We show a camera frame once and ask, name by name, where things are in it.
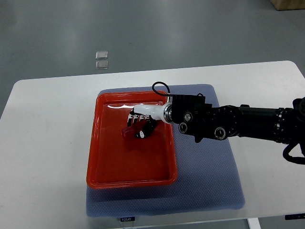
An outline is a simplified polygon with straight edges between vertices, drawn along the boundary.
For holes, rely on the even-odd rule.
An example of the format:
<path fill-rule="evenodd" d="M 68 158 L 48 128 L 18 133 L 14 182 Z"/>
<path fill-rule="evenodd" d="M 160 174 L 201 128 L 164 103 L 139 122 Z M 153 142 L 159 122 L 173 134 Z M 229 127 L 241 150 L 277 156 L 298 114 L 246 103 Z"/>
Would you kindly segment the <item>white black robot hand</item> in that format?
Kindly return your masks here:
<path fill-rule="evenodd" d="M 144 125 L 135 135 L 137 138 L 149 137 L 156 128 L 156 120 L 170 123 L 170 103 L 164 105 L 137 104 L 128 114 L 127 126 L 138 123 Z"/>

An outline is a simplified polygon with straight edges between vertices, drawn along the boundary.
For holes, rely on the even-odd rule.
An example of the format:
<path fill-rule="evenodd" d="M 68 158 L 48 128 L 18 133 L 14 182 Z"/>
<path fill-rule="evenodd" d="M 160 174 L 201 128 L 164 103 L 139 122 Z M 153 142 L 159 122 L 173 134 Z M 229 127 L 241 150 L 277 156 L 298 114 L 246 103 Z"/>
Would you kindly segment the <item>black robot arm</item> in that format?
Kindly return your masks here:
<path fill-rule="evenodd" d="M 254 108 L 226 105 L 213 107 L 202 94 L 170 95 L 165 105 L 135 105 L 128 115 L 124 138 L 147 138 L 160 122 L 177 124 L 181 134 L 202 139 L 225 140 L 229 137 L 249 137 L 286 144 L 283 158 L 303 165 L 304 156 L 291 156 L 297 145 L 305 152 L 305 100 L 293 100 L 291 108 Z"/>

